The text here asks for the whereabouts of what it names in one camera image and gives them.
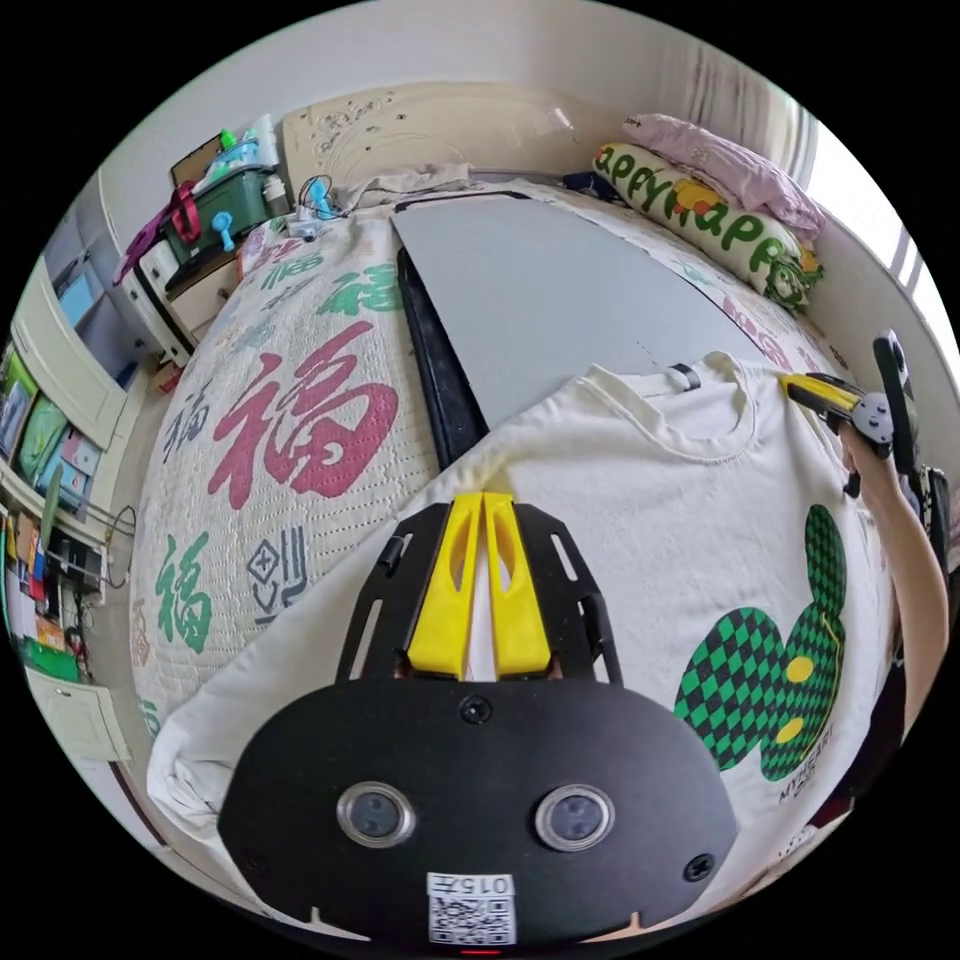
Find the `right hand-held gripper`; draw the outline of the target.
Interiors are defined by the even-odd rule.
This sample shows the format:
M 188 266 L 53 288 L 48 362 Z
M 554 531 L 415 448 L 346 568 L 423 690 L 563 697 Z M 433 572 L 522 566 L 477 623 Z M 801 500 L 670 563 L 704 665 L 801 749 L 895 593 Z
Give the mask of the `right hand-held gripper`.
M 893 449 L 894 423 L 886 395 L 864 392 L 825 374 L 779 374 L 786 396 L 813 411 L 835 434 L 851 425 L 881 459 Z

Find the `person's right hand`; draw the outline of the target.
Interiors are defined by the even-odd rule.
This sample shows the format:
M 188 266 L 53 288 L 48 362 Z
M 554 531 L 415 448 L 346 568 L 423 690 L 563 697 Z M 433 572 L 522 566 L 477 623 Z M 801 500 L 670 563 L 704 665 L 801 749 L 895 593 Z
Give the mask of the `person's right hand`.
M 851 425 L 842 425 L 839 437 L 842 462 L 850 473 L 859 476 L 860 496 L 866 507 L 877 521 L 886 518 L 903 501 L 893 461 L 879 458 Z

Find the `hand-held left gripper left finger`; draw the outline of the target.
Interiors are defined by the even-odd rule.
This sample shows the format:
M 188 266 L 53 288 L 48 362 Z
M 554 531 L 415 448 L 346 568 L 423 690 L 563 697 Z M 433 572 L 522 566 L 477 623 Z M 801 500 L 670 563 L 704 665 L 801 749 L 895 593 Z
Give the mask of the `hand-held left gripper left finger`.
M 481 496 L 450 504 L 417 623 L 407 648 L 416 673 L 466 677 L 481 519 Z

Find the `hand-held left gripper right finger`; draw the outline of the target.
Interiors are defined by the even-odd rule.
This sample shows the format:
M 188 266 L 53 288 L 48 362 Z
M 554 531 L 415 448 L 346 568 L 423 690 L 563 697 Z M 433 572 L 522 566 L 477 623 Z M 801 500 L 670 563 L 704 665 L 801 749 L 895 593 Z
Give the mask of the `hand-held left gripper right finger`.
M 513 499 L 485 493 L 492 648 L 499 681 L 543 675 L 552 653 L 547 640 Z

